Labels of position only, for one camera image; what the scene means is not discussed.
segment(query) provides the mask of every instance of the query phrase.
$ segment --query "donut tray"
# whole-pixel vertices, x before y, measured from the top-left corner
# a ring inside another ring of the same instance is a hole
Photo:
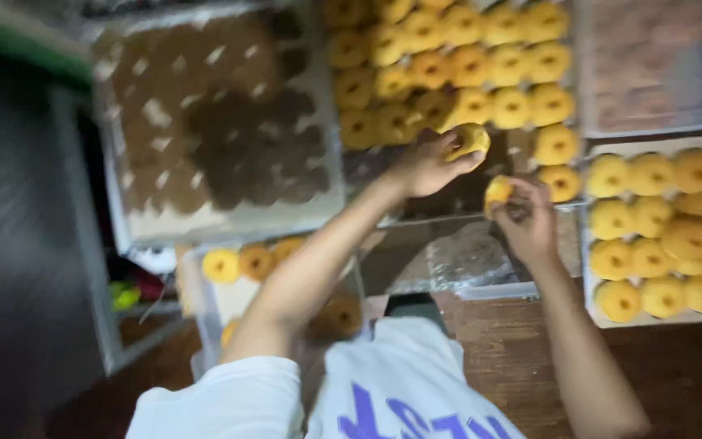
[[[259,243],[269,247],[277,241],[273,238]],[[192,358],[192,370],[197,380],[216,365],[221,355],[221,333],[224,327],[230,320],[240,317],[245,312],[260,287],[260,283],[242,275],[232,285],[213,284],[202,274],[202,259],[214,248],[239,250],[249,243],[250,241],[228,241],[218,245],[202,244],[184,254],[180,261],[184,275],[184,292],[188,295],[186,299],[196,319],[203,346],[202,351]],[[346,265],[338,288],[364,299],[364,287],[356,259],[352,259]],[[362,336],[366,328],[367,325],[363,325]]]
[[[324,43],[314,5],[309,0],[287,0],[279,2],[277,6],[271,2],[255,1],[173,5],[159,11],[125,15],[110,20],[88,20],[80,27],[78,38],[94,48],[94,45],[110,35],[126,38],[145,31],[169,30],[186,25],[203,29],[205,26],[212,26],[214,20],[248,13],[278,13],[283,10],[295,15],[301,28],[297,37],[278,39],[276,35],[273,50],[282,53],[298,48],[307,53],[308,59],[301,73],[295,76],[284,75],[278,80],[284,81],[284,87],[289,90],[310,96],[314,111],[311,115],[300,116],[293,130],[298,134],[307,127],[319,128],[317,142],[318,148],[323,149],[323,156],[311,155],[308,168],[323,168],[326,185],[309,201],[286,203],[278,199],[268,207],[265,207],[267,204],[253,204],[246,199],[234,209],[222,210],[216,208],[209,195],[205,194],[202,196],[208,201],[191,214],[181,213],[170,204],[162,204],[161,208],[155,208],[148,202],[150,198],[145,201],[144,209],[128,209],[127,184],[131,184],[132,177],[131,172],[128,172],[130,160],[126,157],[127,145],[123,135],[121,106],[116,102],[112,81],[106,80],[104,75],[95,75],[94,106],[96,119],[102,130],[108,198],[116,246],[120,253],[127,252],[132,246],[163,246],[177,241],[196,242],[238,237],[256,240],[299,233],[322,225],[342,209],[345,204],[345,189],[341,172],[341,145],[336,129],[336,114],[331,109],[332,96],[328,92],[331,90],[331,83],[324,60]],[[96,74],[103,70],[105,65],[100,65],[99,61],[103,59],[98,54],[95,56],[98,60]],[[207,173],[198,173],[194,175],[194,180],[208,181],[206,175]],[[197,192],[206,187],[195,185],[194,180],[189,180],[195,188],[199,187]]]
[[[577,2],[581,56],[576,58],[587,137],[702,130],[702,13],[672,17],[674,8],[702,5],[702,0],[670,3]],[[677,45],[677,38],[662,30],[695,41]]]
[[[702,149],[702,137],[684,137],[679,139],[672,139],[666,141],[651,141],[651,142],[640,142],[640,143],[622,143],[616,145],[598,145],[590,150],[590,154],[587,157],[586,166],[584,167],[584,176],[587,176],[589,166],[592,163],[593,158],[601,154],[617,154],[625,158],[632,158],[639,154],[646,154],[649,152],[658,152],[668,157],[676,155],[678,152],[700,148]],[[668,201],[671,201],[676,195],[679,194],[678,189],[675,187],[670,191],[667,191],[663,197]],[[581,241],[581,254],[582,254],[582,271],[583,271],[583,282],[584,282],[584,304],[587,307],[592,320],[599,327],[611,328],[611,327],[622,327],[622,326],[646,326],[646,325],[658,325],[658,324],[687,324],[687,323],[698,323],[702,322],[702,314],[697,313],[691,309],[686,309],[681,313],[674,315],[668,319],[658,319],[647,314],[645,311],[641,311],[640,314],[629,322],[619,324],[612,322],[602,310],[594,306],[594,292],[596,288],[603,284],[605,280],[597,277],[590,268],[589,265],[589,255],[590,248],[597,239],[592,236],[589,228],[589,213],[592,209],[592,205],[597,201],[596,198],[589,194],[584,194],[584,198],[587,200],[587,204],[581,206],[580,208],[580,241]],[[626,191],[622,194],[620,199],[624,200],[628,204],[635,198],[630,191]],[[631,242],[638,237],[637,234],[630,234],[623,237],[625,242]],[[678,278],[684,278],[684,275],[672,272],[672,275]],[[632,285],[638,287],[642,279],[638,276],[631,276],[628,279]]]
[[[572,65],[560,80],[560,85],[572,91],[576,101],[576,111],[564,124],[571,128],[578,137],[579,145],[576,156],[568,166],[578,170],[587,151],[587,143],[581,135],[583,132],[581,102],[579,99],[579,56],[574,42],[577,38],[577,11],[575,2],[570,0],[543,0],[561,4],[571,16],[568,34],[560,42],[571,48]],[[525,2],[513,2],[512,6],[521,8]],[[488,9],[492,2],[480,4],[480,10]],[[405,56],[400,63],[408,63]],[[529,81],[519,84],[522,90],[531,87]],[[493,86],[487,83],[482,86],[490,91]],[[424,220],[443,220],[452,218],[477,217],[483,218],[483,192],[478,187],[486,187],[488,182],[497,174],[532,174],[537,172],[538,164],[533,159],[536,142],[536,128],[528,124],[520,129],[499,130],[492,122],[486,124],[492,137],[492,148],[486,161],[473,173],[458,177],[452,184],[430,197],[409,200],[396,214],[388,217],[380,226],[391,224],[410,224]],[[365,151],[345,151],[343,153],[343,173],[346,189],[350,198],[366,185],[377,178],[392,164],[409,145],[395,145],[370,148]],[[584,204],[581,194],[573,200],[557,204],[557,209],[569,211]]]

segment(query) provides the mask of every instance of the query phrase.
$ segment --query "tray of donuts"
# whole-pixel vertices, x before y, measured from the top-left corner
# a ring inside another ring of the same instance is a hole
[[[596,146],[585,192],[584,296],[595,323],[702,322],[702,137]]]
[[[492,147],[507,149],[520,170],[531,163],[531,145],[540,145],[536,161],[559,166],[546,177],[575,177],[583,145],[575,133],[570,2],[324,0],[322,7],[344,159],[355,163],[344,166],[346,181],[374,177],[376,163],[391,155],[385,148],[402,148],[425,128],[465,124],[504,139]]]
[[[307,235],[274,237],[258,242],[202,244],[183,255],[185,290],[204,347],[207,371],[234,335],[248,305],[275,268],[298,252]],[[342,339],[364,329],[364,288],[356,260],[345,267],[330,300],[309,322],[306,338]]]
[[[587,0],[577,12],[587,137],[702,129],[702,0]]]

